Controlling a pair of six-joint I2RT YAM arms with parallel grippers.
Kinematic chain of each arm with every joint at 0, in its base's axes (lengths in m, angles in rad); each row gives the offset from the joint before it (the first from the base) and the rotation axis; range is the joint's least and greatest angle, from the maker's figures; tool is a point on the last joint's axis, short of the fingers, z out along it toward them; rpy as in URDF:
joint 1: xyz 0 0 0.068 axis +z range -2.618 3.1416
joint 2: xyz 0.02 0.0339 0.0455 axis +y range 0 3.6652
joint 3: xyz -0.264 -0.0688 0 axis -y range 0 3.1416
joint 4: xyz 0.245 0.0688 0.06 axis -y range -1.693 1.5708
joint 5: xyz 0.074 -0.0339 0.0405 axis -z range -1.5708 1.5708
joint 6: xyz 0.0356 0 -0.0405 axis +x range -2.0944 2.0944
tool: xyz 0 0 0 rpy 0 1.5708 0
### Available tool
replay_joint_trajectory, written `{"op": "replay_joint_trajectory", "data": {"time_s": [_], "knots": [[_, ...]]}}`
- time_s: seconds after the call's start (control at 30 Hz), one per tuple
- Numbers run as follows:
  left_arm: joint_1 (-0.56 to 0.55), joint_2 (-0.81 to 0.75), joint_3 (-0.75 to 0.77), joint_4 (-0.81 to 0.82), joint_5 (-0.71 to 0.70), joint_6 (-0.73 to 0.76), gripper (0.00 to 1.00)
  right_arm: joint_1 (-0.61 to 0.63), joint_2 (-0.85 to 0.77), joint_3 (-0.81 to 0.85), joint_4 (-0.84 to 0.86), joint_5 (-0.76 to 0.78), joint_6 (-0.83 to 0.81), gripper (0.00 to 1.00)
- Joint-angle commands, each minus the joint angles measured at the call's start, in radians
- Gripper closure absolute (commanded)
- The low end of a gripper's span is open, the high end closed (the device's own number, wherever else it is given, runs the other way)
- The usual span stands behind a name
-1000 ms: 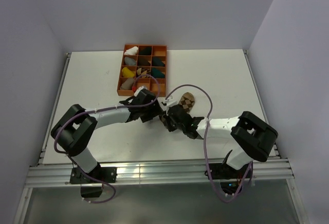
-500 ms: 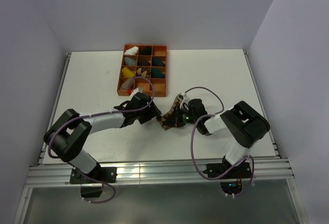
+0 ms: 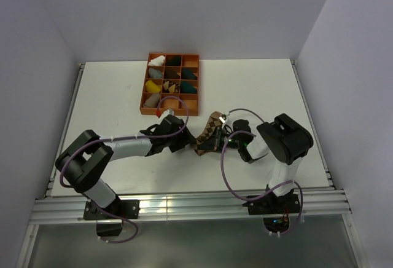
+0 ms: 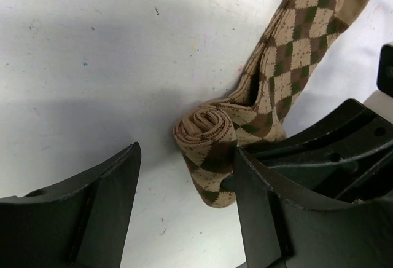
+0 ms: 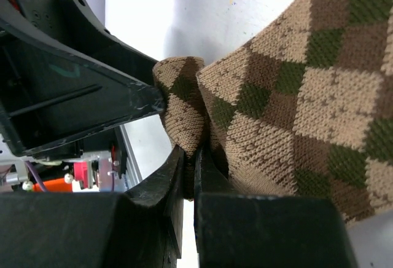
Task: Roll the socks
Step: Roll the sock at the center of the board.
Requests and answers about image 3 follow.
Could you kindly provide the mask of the tan sock with maroon cuff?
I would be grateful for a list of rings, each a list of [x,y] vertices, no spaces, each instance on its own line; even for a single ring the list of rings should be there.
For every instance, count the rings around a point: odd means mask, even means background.
[[[161,95],[159,93],[152,93],[150,96],[148,96],[143,103],[142,107],[143,108],[157,108],[159,102],[160,102]]]

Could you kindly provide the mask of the brown argyle sock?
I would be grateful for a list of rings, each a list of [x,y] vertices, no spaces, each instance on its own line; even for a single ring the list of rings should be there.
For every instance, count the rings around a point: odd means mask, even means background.
[[[204,130],[198,137],[195,138],[192,148],[198,156],[202,156],[209,152],[214,152],[217,149],[216,130],[221,130],[224,126],[224,121],[220,119],[221,117],[221,112],[212,112],[208,118]]]

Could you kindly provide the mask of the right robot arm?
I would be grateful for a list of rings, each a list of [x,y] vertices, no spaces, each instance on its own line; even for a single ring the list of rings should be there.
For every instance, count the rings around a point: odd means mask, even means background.
[[[223,148],[236,149],[248,164],[271,154],[274,167],[266,186],[267,193],[247,196],[243,206],[250,215],[301,212],[302,198],[294,193],[295,176],[300,162],[314,144],[309,131],[287,114],[258,125],[255,134],[248,120],[238,119],[227,125],[227,119],[228,114],[211,114],[205,130],[197,138],[197,154],[222,152]]]

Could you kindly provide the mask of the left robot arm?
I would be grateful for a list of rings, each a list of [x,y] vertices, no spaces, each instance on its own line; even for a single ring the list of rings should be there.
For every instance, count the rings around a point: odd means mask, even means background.
[[[108,163],[128,157],[148,157],[169,148],[176,152],[195,138],[185,122],[174,115],[132,136],[101,138],[93,130],[82,132],[55,161],[60,181],[95,202],[105,218],[117,216],[118,195],[101,179]]]

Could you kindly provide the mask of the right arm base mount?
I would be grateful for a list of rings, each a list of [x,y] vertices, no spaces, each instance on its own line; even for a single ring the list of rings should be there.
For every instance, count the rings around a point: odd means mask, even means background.
[[[300,201],[298,195],[294,193],[279,197],[268,194],[253,202],[245,202],[242,206],[247,208],[249,215],[295,214],[300,211]]]

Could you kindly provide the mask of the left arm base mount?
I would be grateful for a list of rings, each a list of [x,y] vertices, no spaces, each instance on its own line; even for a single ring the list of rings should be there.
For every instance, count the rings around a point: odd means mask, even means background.
[[[138,232],[138,225],[133,219],[139,217],[139,200],[115,199],[108,207],[101,208],[95,202],[87,201],[85,204],[83,220],[96,222],[96,234],[101,240],[109,243],[123,243],[133,240]],[[134,233],[126,239],[116,239],[125,226],[129,224],[134,227]]]

